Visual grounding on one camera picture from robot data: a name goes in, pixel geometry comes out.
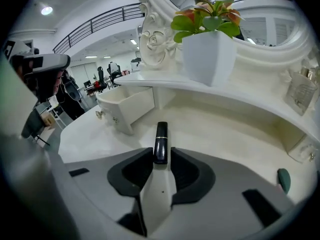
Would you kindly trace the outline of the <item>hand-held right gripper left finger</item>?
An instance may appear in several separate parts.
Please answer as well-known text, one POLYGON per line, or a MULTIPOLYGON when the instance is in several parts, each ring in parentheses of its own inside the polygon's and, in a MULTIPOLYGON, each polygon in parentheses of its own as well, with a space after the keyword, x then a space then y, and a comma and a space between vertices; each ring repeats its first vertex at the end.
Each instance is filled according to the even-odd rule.
POLYGON ((114 157, 119 161, 107 172, 109 184, 121 196, 139 196, 153 171, 153 149, 135 149, 114 157))

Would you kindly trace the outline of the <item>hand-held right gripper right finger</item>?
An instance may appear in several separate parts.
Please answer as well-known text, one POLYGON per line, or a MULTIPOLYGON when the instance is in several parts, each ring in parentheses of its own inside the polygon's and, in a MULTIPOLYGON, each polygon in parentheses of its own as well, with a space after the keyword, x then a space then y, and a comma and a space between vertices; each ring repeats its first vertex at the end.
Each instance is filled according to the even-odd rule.
POLYGON ((176 147, 171 148, 170 169, 176 186, 171 202, 173 206, 200 201, 216 181, 216 175, 208 164, 176 147))

